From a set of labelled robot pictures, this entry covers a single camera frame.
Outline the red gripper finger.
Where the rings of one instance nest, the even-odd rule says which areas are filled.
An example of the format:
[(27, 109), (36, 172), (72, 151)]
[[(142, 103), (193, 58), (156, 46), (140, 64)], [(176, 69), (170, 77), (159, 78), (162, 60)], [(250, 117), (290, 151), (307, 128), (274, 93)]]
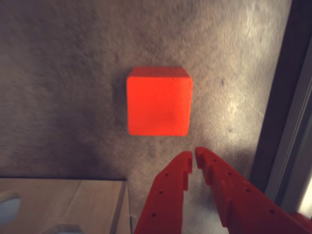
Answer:
[(134, 233), (182, 233), (183, 192), (193, 170), (192, 152), (178, 154), (155, 178)]
[(221, 224), (231, 234), (310, 234), (312, 223), (289, 215), (218, 155), (195, 149), (198, 168), (210, 186)]

